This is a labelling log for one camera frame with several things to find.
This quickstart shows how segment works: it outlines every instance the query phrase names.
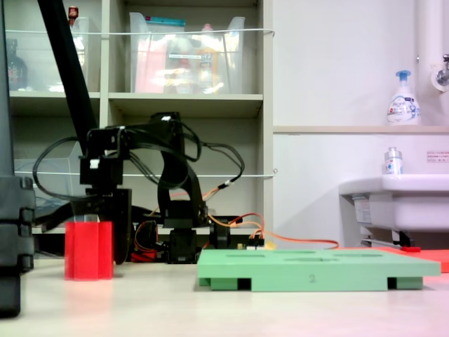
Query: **dark bottle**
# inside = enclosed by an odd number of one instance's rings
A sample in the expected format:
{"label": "dark bottle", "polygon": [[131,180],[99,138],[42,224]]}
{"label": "dark bottle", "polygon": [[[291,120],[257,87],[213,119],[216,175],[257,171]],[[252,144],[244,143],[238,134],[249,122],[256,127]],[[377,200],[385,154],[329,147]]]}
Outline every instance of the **dark bottle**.
{"label": "dark bottle", "polygon": [[9,90],[25,89],[28,81],[28,71],[25,62],[17,56],[17,39],[6,39],[8,57]]}
{"label": "dark bottle", "polygon": [[69,26],[70,30],[72,30],[73,25],[75,24],[75,20],[79,16],[79,9],[76,6],[70,6],[69,7],[69,13],[67,14],[67,17],[69,18]]}

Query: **green board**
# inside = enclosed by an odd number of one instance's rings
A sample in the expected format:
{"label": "green board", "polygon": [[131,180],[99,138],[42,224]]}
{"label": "green board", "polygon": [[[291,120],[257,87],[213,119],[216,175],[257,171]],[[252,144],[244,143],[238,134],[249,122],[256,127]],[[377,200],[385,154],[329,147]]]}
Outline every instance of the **green board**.
{"label": "green board", "polygon": [[212,250],[197,265],[200,286],[212,290],[384,291],[421,289],[440,264],[371,250]]}

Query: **white table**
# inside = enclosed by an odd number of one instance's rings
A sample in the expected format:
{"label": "white table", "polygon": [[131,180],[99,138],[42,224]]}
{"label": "white table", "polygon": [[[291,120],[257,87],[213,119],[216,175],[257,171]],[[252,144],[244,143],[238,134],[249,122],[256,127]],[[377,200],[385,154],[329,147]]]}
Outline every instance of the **white table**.
{"label": "white table", "polygon": [[62,260],[37,260],[22,280],[22,314],[0,321],[0,337],[449,336],[449,275],[422,291],[212,292],[195,265],[125,264],[111,281],[67,282]]}

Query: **spray bottle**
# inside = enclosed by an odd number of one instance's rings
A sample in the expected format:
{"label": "spray bottle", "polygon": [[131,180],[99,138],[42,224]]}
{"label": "spray bottle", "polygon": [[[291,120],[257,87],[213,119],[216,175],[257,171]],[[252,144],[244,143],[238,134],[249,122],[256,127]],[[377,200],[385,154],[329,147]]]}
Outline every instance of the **spray bottle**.
{"label": "spray bottle", "polygon": [[415,95],[408,86],[407,77],[411,75],[408,70],[396,73],[400,86],[391,100],[387,114],[389,125],[419,125],[421,124],[421,109]]}

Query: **plastic storage container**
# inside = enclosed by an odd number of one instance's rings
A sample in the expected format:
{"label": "plastic storage container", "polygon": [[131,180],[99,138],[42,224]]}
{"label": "plastic storage container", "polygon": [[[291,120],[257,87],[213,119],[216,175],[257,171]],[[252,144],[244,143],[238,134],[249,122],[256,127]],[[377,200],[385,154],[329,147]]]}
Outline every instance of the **plastic storage container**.
{"label": "plastic storage container", "polygon": [[[83,34],[92,31],[89,18],[77,18],[72,28],[88,90],[99,91],[100,36]],[[64,92],[47,34],[7,32],[6,38],[11,90]]]}
{"label": "plastic storage container", "polygon": [[[44,159],[39,165],[39,181],[49,191],[65,195],[85,195],[86,186],[79,184],[79,157],[82,155],[79,144],[76,144],[68,158]],[[15,159],[14,171],[17,176],[33,179],[32,170],[35,159]],[[36,216],[48,214],[67,203],[64,200],[44,194],[34,186],[36,193]]]}
{"label": "plastic storage container", "polygon": [[[243,29],[234,18],[228,30]],[[130,13],[131,32],[149,32]],[[243,32],[131,35],[130,89],[135,93],[242,93]]]}

